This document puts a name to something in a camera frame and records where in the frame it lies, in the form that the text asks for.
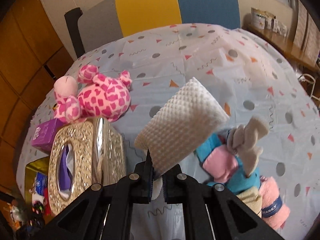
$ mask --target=purple box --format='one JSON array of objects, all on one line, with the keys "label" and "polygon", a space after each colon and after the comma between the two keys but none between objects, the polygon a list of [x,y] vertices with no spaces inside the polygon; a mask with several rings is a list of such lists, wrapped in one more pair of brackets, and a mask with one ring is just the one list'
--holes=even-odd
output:
[{"label": "purple box", "polygon": [[47,154],[51,153],[54,137],[63,125],[59,119],[52,119],[37,126],[31,145]]}]

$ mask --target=rolled pink towel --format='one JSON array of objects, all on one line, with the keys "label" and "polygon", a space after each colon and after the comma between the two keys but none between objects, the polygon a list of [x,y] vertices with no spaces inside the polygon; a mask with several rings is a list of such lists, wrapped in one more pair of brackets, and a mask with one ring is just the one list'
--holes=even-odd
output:
[{"label": "rolled pink towel", "polygon": [[226,183],[238,169],[238,162],[223,144],[210,153],[202,167],[214,177],[215,182]]},{"label": "rolled pink towel", "polygon": [[261,178],[259,194],[262,196],[262,219],[277,230],[289,217],[290,209],[279,196],[279,188],[273,177]]}]

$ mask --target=metal screw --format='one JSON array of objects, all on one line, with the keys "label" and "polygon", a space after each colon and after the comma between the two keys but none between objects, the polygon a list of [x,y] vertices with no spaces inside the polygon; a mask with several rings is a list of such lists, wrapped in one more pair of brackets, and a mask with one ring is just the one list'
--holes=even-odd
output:
[{"label": "metal screw", "polygon": [[185,180],[185,179],[187,178],[187,176],[186,176],[186,174],[184,174],[184,173],[179,173],[179,174],[177,175],[177,178],[180,179],[180,180]]},{"label": "metal screw", "polygon": [[99,183],[95,183],[95,184],[93,184],[93,185],[91,186],[91,189],[92,189],[93,191],[98,191],[98,190],[101,189],[101,185],[100,185]]},{"label": "metal screw", "polygon": [[132,180],[137,180],[137,179],[139,179],[139,174],[132,173],[132,174],[129,175],[129,178],[132,179]]},{"label": "metal screw", "polygon": [[224,190],[224,186],[222,184],[216,184],[216,185],[214,185],[214,188],[217,191],[223,191]]}]

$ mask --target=patterned tablecloth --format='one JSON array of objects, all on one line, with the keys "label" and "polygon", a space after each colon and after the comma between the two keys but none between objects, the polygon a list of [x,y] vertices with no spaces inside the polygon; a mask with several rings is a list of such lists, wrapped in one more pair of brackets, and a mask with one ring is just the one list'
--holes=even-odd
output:
[{"label": "patterned tablecloth", "polygon": [[[116,77],[128,70],[133,79],[131,106],[112,125],[124,136],[127,171],[144,154],[133,147],[137,134],[191,77],[196,77],[230,115],[227,127],[246,124],[252,115],[269,123],[270,133],[258,142],[264,148],[260,173],[273,176],[291,214],[279,233],[302,239],[320,211],[320,118],[295,74],[272,46],[244,30],[207,24],[172,25],[144,31],[86,53],[66,75],[94,64]],[[24,195],[25,166],[46,156],[30,145],[35,126],[52,118],[53,91],[31,122],[19,160],[17,183]],[[191,153],[182,171],[203,182],[208,175]],[[158,198],[134,206],[134,239],[184,239],[182,205]]]}]

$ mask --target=wood panel wall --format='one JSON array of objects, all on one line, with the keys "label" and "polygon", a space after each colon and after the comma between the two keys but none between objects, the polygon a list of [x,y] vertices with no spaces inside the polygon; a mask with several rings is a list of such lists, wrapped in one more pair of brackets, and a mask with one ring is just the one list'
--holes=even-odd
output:
[{"label": "wood panel wall", "polygon": [[0,186],[16,187],[12,160],[19,135],[53,88],[50,74],[59,78],[72,63],[40,0],[16,0],[0,22]]}]

